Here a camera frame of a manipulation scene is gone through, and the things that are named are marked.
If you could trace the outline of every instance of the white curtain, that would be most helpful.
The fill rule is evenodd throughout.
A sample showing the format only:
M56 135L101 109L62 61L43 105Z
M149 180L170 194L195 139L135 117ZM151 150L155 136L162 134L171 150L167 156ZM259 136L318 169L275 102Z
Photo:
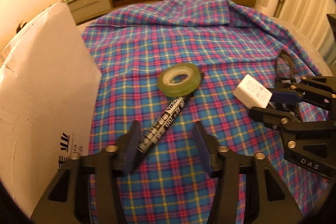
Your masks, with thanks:
M323 57L335 50L327 13L335 12L334 0L285 0L279 18L298 27Z

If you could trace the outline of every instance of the white charger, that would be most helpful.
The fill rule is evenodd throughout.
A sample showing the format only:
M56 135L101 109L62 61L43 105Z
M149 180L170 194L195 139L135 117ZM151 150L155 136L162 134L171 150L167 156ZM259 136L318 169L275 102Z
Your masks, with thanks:
M246 75L236 87L233 95L247 108L253 106L265 108L272 97L272 92L251 75Z

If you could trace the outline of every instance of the tape roll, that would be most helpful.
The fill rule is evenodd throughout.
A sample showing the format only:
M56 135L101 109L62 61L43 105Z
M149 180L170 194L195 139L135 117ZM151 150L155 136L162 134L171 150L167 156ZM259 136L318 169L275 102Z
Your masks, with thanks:
M187 75L187 77L181 82L174 83L173 79L179 75ZM201 73L196 65L181 63L160 73L157 85L162 93L168 97L183 97L195 91L200 86L201 81Z

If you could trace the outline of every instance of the blue plaid cloth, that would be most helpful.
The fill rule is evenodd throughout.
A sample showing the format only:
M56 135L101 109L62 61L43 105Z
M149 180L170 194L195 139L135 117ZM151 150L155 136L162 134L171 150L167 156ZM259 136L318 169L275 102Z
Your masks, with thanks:
M188 62L205 72L201 87L156 148L138 170L119 179L128 223L207 222L217 181L201 167L192 136L197 120L221 145L245 155L263 152L303 213L320 197L326 186L322 178L285 161L279 133L252 121L232 93L246 74L273 87L281 49L295 60L297 76L319 73L295 38L272 19L229 0L165 0L102 16L83 39L102 73L90 153L113 144L133 120L149 130L171 100L157 87L161 71ZM325 119L314 106L300 108L305 121ZM244 217L244 186L242 177L237 223ZM94 178L90 193L96 220Z

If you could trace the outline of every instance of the tape roll core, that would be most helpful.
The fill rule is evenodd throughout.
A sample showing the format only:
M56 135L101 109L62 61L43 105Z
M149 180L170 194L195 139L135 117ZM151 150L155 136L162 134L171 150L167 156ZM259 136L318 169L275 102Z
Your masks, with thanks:
M181 82L172 82L179 75L187 75L187 77ZM157 85L162 93L168 97L182 97L196 90L201 84L201 80L201 74L196 65L181 63L160 73Z

